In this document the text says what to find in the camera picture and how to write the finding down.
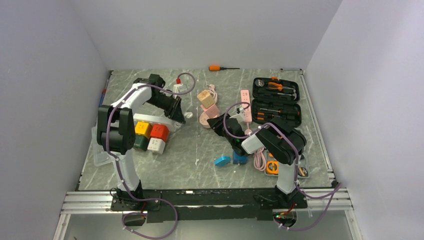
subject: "tan cube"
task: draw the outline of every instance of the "tan cube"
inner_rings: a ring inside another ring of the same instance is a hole
[[[214,97],[207,90],[199,93],[197,95],[197,99],[199,99],[205,109],[208,109],[215,104]]]

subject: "white wall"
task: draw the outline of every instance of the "white wall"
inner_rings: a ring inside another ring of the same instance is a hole
[[[52,239],[107,70],[68,0],[0,3],[0,239]]]
[[[424,239],[424,2],[344,0],[306,69],[365,239]]]
[[[109,69],[304,69],[341,1],[72,0]]]

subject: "tool case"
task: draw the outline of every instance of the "tool case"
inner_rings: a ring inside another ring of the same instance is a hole
[[[300,99],[297,83],[276,77],[256,77],[252,95],[251,112],[255,123],[264,124],[277,116],[294,128],[302,123],[301,107],[296,104]]]

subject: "gray marble surface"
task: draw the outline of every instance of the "gray marble surface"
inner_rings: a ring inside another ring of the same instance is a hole
[[[172,89],[177,75],[190,72],[198,78],[192,93],[183,95],[183,112],[192,112],[193,117],[180,129],[172,132],[162,155],[150,151],[134,151],[134,165],[144,189],[213,189],[213,188],[272,188],[277,177],[266,176],[253,166],[253,157],[249,156],[246,165],[227,164],[216,167],[214,159],[232,156],[232,149],[227,140],[202,127],[199,115],[202,113],[197,94],[214,84],[218,93],[217,106],[223,113],[230,105],[240,102],[240,90],[252,90],[256,77],[276,76],[279,79],[294,81],[300,87],[299,105],[302,110],[300,129],[305,135],[310,178],[301,179],[301,187],[330,187],[327,164],[319,138],[310,115],[310,108],[303,88],[299,71],[279,71],[270,69],[240,69],[210,72],[205,69],[140,69],[114,70],[107,88],[104,104],[111,104],[126,93],[136,78],[148,78],[150,74],[159,74],[166,87]],[[187,76],[181,78],[183,84],[191,84]],[[145,104],[140,109],[133,109],[139,114],[163,116],[163,110]],[[94,166],[91,148],[80,179],[80,190],[108,190],[116,187],[117,179],[111,163]]]

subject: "blue block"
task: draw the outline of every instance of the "blue block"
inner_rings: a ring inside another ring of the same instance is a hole
[[[229,156],[222,156],[215,160],[215,166],[222,167],[231,162],[231,158]]]
[[[247,156],[239,156],[235,151],[232,152],[232,164],[245,165],[248,163]]]

